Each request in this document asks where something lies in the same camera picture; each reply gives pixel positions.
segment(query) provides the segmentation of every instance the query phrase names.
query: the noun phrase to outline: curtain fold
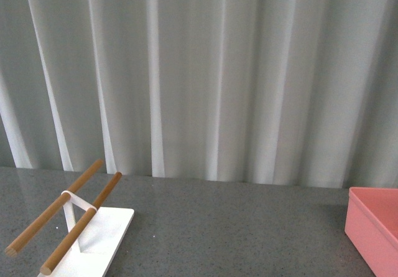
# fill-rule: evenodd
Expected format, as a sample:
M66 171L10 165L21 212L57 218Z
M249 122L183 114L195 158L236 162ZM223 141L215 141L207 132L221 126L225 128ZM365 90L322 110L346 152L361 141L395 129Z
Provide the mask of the curtain fold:
M0 166L398 186L398 0L0 0Z

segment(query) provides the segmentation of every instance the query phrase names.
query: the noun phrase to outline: wooden rod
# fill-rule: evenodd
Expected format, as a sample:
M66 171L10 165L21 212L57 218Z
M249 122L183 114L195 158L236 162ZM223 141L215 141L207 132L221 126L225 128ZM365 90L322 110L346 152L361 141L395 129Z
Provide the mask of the wooden rod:
M84 185L88 179L102 166L103 161L97 160L91 165L69 188L68 191L75 193ZM5 250L6 255L14 257L28 244L28 242L39 232L40 229L59 211L59 209L70 199L68 193L60 197L47 207L47 209L36 218Z
M95 199L93 203L94 207L96 207L97 209L101 207L102 203L105 201L109 193L111 193L114 186L120 180L121 176L122 174L120 172L115 173L110 182L105 186L99 196L97 196L97 198ZM90 220L94 217L95 214L96 211L92 207L90 207L85 212L85 214L80 218L80 220L76 223L72 230L66 235L66 237L62 240L59 246L42 265L42 267L40 268L40 273L45 276L49 276L52 274L53 270L57 267L65 254L67 254L70 247L72 247L73 243L77 240L79 235L89 224Z

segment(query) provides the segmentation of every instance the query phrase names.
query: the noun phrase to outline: pink container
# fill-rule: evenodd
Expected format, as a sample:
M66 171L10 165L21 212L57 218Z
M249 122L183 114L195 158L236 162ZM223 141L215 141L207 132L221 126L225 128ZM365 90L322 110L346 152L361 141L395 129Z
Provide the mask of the pink container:
M350 188L345 232L377 277L398 276L398 189Z

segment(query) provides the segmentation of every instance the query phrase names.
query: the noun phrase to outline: speckled granite surface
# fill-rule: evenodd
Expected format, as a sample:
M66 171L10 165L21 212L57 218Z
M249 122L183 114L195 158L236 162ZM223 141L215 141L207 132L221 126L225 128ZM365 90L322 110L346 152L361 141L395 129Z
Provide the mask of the speckled granite surface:
M67 232L62 212L4 249L79 173L0 168L0 276L37 276ZM77 194L92 202L112 175ZM104 206L136 211L106 276L373 276L344 233L348 191L122 177Z

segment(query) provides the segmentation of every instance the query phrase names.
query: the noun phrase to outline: drying rack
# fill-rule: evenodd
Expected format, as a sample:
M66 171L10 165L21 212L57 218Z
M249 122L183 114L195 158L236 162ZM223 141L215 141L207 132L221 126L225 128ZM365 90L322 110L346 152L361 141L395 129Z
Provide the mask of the drying rack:
M68 234L40 268L38 277L104 276L134 216L133 209L101 207L122 174L113 178L93 204L75 195L102 166L97 160L67 190L34 220L6 249L14 257L37 232L63 207ZM73 204L86 212L76 222Z

